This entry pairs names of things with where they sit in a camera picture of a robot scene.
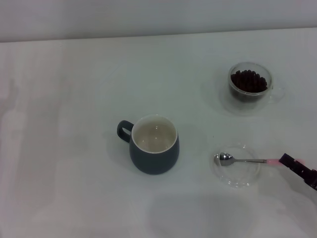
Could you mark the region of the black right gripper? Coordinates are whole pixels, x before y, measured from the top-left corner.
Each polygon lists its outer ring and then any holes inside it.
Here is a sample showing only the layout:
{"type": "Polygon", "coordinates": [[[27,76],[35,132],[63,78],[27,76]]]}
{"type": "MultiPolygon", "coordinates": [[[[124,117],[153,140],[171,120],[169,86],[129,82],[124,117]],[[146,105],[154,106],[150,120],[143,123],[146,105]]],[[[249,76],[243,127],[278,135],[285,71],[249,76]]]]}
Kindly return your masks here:
{"type": "Polygon", "coordinates": [[[289,168],[292,172],[303,178],[304,182],[308,186],[314,190],[317,189],[316,169],[310,165],[307,165],[304,160],[294,159],[288,154],[284,153],[284,155],[278,161],[289,168]]]}

